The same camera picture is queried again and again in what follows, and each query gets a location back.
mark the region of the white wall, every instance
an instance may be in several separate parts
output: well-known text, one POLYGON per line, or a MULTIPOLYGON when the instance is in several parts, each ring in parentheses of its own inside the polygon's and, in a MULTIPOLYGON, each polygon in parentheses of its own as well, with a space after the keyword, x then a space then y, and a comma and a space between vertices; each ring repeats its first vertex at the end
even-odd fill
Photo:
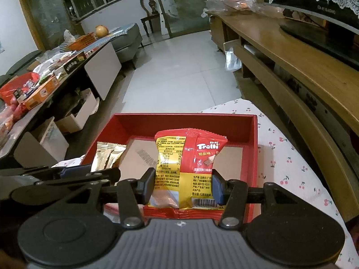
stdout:
MULTIPOLYGON (((141 18, 146 16, 145 10, 143 10, 140 5, 140 0, 120 0, 85 18, 82 20, 81 25, 85 33, 89 33, 95 31, 95 27, 98 25, 105 25, 111 30, 126 24, 137 23, 141 35, 146 35, 141 23, 141 18)), ((151 30, 148 22, 147 28, 150 33, 151 30)))
POLYGON ((0 0, 0 76, 28 53, 37 50, 19 0, 0 0))

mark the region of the wooden tv stand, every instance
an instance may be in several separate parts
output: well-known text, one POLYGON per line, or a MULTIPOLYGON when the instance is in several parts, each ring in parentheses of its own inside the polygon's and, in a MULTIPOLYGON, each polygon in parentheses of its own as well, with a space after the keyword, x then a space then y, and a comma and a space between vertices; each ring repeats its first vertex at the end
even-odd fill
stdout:
POLYGON ((345 221, 359 215, 359 181, 328 131, 308 106, 266 64, 244 48, 251 44, 288 71, 359 135, 359 72, 290 36, 279 20, 255 13, 211 16, 212 40, 237 40, 234 53, 290 118, 315 158, 345 221))

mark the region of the sofa leg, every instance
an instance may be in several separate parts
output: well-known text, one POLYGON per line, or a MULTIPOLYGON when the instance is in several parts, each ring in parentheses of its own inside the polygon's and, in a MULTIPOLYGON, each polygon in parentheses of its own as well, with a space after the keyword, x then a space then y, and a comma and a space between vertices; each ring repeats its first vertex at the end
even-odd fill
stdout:
POLYGON ((134 68, 134 70, 136 69, 136 66, 134 64, 134 61, 133 60, 130 60, 131 64, 132 64, 132 67, 134 68))

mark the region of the tiled floor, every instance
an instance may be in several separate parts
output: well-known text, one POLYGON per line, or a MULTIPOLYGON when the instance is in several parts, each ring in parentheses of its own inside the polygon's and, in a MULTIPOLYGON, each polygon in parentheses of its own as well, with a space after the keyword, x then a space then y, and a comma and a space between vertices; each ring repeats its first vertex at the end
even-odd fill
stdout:
POLYGON ((68 138, 67 159, 85 153, 114 113, 199 112, 241 97, 208 31, 154 42, 139 49, 134 62, 137 69, 124 64, 126 78, 116 78, 84 130, 68 138))

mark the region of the wooden chair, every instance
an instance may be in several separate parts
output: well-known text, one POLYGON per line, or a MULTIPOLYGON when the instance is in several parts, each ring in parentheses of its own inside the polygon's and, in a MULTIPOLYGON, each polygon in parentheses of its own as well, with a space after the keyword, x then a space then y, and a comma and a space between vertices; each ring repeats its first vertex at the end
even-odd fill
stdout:
POLYGON ((159 17, 159 13, 156 9, 156 2, 155 0, 149 0, 148 1, 148 5, 151 7, 152 9, 152 13, 150 14, 150 12, 146 9, 145 5, 143 4, 143 1, 144 0, 140 0, 140 4, 141 4, 141 7, 146 11, 147 13, 147 17, 144 17, 141 19, 141 22, 143 24, 143 28, 145 29, 146 31, 146 35, 147 37, 150 37, 150 35, 148 34, 148 29, 147 29, 147 26, 146 26, 146 21, 148 21, 150 23, 150 28, 151 28, 151 31, 153 33, 153 27, 152 27, 152 22, 151 20, 154 19, 154 18, 157 18, 159 17))

